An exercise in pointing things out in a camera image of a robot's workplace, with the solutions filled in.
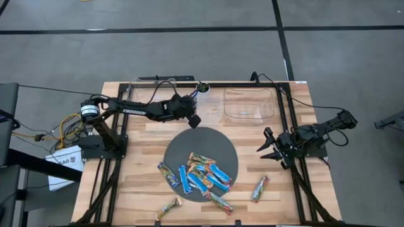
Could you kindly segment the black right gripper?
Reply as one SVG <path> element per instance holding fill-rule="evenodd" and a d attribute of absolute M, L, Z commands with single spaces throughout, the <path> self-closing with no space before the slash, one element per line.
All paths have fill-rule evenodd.
<path fill-rule="evenodd" d="M 266 127 L 264 130 L 264 136 L 266 138 L 266 141 L 256 151 L 259 152 L 269 148 L 270 146 L 273 146 L 273 152 L 263 155 L 260 158 L 281 161 L 281 166 L 284 170 L 292 168 L 295 165 L 295 156 L 293 142 L 290 138 L 290 134 L 284 132 L 277 138 L 274 138 L 273 131 L 269 127 Z"/>

